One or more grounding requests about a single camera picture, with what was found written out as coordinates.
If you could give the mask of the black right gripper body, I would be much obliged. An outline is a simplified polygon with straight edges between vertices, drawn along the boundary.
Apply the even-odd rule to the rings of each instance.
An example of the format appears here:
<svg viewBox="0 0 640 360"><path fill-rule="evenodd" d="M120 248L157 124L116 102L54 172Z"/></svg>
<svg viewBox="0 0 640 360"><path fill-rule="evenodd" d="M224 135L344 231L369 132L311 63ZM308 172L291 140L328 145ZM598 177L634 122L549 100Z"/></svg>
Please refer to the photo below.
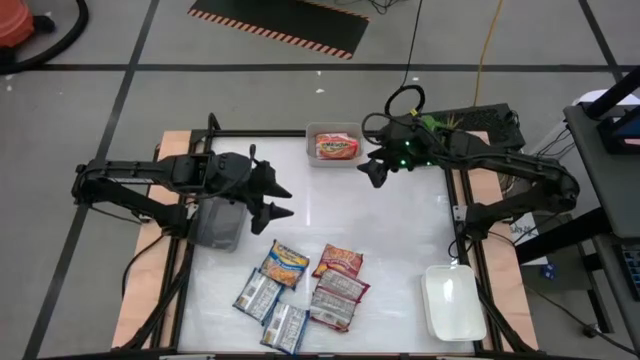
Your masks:
<svg viewBox="0 0 640 360"><path fill-rule="evenodd" d="M388 123L374 134L374 144L393 149L398 155L397 163L385 163L389 170L413 171L417 167L433 166L438 163L436 152L439 141L425 122L410 114L403 116L385 115Z"/></svg>

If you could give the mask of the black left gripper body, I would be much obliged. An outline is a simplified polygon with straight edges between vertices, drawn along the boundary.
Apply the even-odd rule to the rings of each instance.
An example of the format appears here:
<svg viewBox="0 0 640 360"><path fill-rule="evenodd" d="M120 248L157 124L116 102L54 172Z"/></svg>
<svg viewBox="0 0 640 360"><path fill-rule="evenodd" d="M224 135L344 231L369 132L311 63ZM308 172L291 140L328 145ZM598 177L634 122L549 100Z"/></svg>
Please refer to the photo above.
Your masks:
<svg viewBox="0 0 640 360"><path fill-rule="evenodd" d="M259 161L251 171L244 191L247 209L252 215L251 232L259 235L271 220L272 203L265 203L264 196L275 181L275 170L266 161Z"/></svg>

